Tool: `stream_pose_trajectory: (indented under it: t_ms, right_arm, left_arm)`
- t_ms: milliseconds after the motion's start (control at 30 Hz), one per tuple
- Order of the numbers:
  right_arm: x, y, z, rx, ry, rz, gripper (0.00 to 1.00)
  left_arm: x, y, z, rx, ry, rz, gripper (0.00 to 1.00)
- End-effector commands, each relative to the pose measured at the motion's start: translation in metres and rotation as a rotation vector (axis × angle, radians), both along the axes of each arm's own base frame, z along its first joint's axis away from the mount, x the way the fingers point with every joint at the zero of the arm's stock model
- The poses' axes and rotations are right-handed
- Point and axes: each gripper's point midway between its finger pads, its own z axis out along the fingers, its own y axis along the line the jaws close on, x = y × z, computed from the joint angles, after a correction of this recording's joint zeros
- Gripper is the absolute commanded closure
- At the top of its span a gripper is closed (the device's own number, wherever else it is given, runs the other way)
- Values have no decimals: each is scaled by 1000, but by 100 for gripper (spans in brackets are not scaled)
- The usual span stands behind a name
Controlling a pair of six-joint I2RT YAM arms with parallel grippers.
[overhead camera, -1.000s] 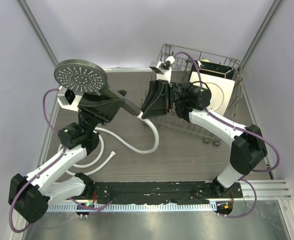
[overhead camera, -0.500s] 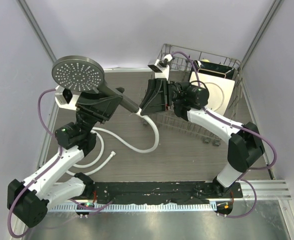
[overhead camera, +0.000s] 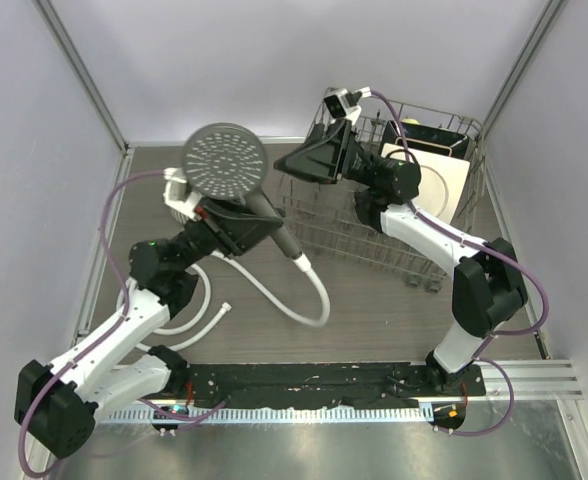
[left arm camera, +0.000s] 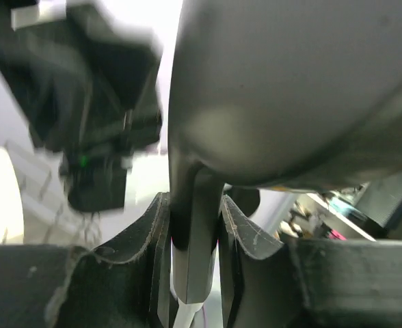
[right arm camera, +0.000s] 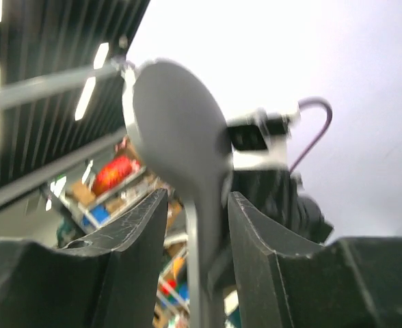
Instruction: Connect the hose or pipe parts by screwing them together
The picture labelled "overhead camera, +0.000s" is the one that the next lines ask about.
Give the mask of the grey shower head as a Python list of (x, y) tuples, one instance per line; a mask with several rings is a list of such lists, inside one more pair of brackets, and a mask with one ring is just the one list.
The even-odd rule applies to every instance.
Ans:
[(225, 122), (198, 129), (183, 145), (181, 168), (191, 187), (203, 196), (238, 200), (255, 214), (275, 218), (279, 224), (271, 234), (275, 244), (292, 260), (303, 255), (299, 242), (263, 192), (268, 155), (252, 131)]

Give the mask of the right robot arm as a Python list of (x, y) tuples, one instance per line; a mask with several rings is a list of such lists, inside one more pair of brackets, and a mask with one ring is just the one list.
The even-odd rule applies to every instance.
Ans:
[(512, 245), (469, 236), (413, 202), (419, 194), (421, 166), (407, 148), (380, 156), (364, 148), (348, 121), (315, 125), (305, 142), (275, 161), (277, 171), (301, 181), (359, 184), (354, 194), (361, 224), (420, 252), (452, 280), (453, 324), (426, 358), (425, 380), (446, 395), (467, 368), (528, 301)]

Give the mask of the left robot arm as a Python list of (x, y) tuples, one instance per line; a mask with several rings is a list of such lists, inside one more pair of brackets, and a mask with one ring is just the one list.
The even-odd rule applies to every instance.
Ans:
[(123, 406), (156, 393), (179, 397), (189, 367), (167, 346), (152, 346), (136, 363), (113, 368), (190, 303), (198, 283), (190, 267), (212, 253), (241, 256), (283, 225), (264, 195), (248, 204), (205, 198), (173, 237), (134, 244), (114, 314), (48, 364), (32, 360), (20, 371), (14, 411), (20, 434), (65, 459), (85, 444), (97, 422)]

